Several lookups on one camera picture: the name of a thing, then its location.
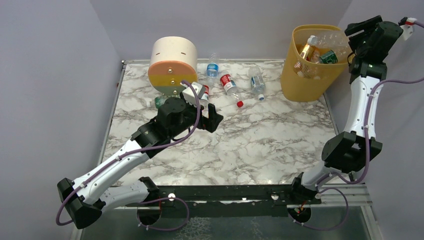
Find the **clear bottle green label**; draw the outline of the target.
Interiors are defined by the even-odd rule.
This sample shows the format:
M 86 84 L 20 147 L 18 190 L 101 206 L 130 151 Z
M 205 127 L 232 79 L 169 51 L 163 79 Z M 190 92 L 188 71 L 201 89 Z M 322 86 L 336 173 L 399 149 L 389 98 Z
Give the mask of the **clear bottle green label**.
M 318 58 L 319 64 L 338 64 L 344 61 L 352 52 L 349 46 L 339 46 L 330 49 Z

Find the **red label clear bottle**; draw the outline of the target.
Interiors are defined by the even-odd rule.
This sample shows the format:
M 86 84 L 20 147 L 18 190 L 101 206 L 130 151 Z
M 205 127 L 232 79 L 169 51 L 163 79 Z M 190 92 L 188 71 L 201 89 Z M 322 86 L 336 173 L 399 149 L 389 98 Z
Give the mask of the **red label clear bottle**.
M 244 106 L 243 100 L 240 95 L 240 91 L 238 86 L 236 85 L 231 74 L 224 70 L 221 72 L 221 76 L 219 81 L 226 93 L 227 96 L 231 97 L 231 99 L 235 102 L 238 108 L 242 108 Z

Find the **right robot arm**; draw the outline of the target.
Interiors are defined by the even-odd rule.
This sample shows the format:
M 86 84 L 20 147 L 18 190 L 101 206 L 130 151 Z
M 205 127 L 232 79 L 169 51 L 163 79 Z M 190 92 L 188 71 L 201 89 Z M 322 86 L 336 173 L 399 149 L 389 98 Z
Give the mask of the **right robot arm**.
M 354 54 L 348 65 L 351 102 L 347 122 L 344 130 L 324 145 L 322 162 L 294 178 L 289 196 L 296 201 L 313 200 L 318 189 L 335 177 L 351 185 L 362 182 L 370 161 L 383 147 L 376 141 L 375 116 L 387 78 L 384 60 L 403 29 L 377 15 L 350 23 L 344 33 Z

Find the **clear bottle red cap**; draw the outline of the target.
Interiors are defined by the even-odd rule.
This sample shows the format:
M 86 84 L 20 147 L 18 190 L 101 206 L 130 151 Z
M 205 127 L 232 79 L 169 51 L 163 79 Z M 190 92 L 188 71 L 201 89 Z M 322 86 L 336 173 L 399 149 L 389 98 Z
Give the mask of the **clear bottle red cap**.
M 306 43 L 319 49 L 333 49 L 349 45 L 345 33 L 336 30 L 322 31 L 311 35 Z

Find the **orange label bottle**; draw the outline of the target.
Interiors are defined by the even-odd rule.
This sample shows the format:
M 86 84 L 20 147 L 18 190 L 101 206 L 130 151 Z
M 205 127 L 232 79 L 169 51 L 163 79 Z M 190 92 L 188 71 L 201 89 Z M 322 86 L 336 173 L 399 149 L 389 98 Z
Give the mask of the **orange label bottle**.
M 310 57 L 310 62 L 314 63 L 314 64 L 319 64 L 320 63 L 320 51 L 318 49 L 315 49 Z

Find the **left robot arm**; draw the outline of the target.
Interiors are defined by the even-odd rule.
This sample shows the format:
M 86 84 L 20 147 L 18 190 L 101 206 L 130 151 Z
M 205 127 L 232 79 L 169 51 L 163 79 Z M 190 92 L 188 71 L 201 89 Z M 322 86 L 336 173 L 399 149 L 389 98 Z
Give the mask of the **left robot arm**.
M 203 106 L 191 104 L 183 98 L 168 98 L 159 107 L 157 115 L 141 125 L 105 162 L 74 180 L 60 180 L 57 189 L 61 206 L 56 214 L 56 224 L 63 225 L 60 216 L 66 210 L 71 217 L 68 223 L 84 229 L 108 210 L 152 197 L 159 189 L 149 177 L 142 177 L 128 186 L 114 187 L 113 184 L 164 149 L 185 141 L 196 129 L 216 131 L 224 117 L 211 103 L 207 106 L 207 117 L 202 115 L 203 109 Z M 174 141 L 185 131 L 189 131 L 188 136 Z

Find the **gold red label bottle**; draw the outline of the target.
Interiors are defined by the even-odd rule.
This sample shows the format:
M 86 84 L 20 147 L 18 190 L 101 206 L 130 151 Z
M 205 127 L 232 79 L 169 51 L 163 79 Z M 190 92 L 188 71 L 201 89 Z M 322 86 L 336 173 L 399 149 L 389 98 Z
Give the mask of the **gold red label bottle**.
M 299 55 L 302 59 L 306 61 L 310 61 L 312 59 L 312 56 L 314 54 L 315 47 L 313 45 L 310 45 L 306 43 L 300 50 Z

